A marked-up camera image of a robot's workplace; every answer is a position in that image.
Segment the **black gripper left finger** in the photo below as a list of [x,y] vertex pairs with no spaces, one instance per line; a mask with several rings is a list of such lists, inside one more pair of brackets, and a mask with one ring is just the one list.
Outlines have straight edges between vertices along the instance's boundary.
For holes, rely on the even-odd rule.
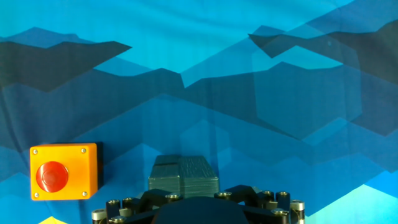
[[161,206],[182,199],[182,195],[160,189],[144,192],[141,198],[111,199],[105,208],[93,210],[92,224],[146,224],[152,223]]

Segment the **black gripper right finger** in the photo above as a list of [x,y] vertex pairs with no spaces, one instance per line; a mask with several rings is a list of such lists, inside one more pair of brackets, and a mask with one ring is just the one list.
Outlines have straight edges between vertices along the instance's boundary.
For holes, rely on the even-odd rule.
[[214,198],[238,204],[253,224],[305,224],[305,202],[292,199],[286,191],[258,190],[237,185],[217,192]]

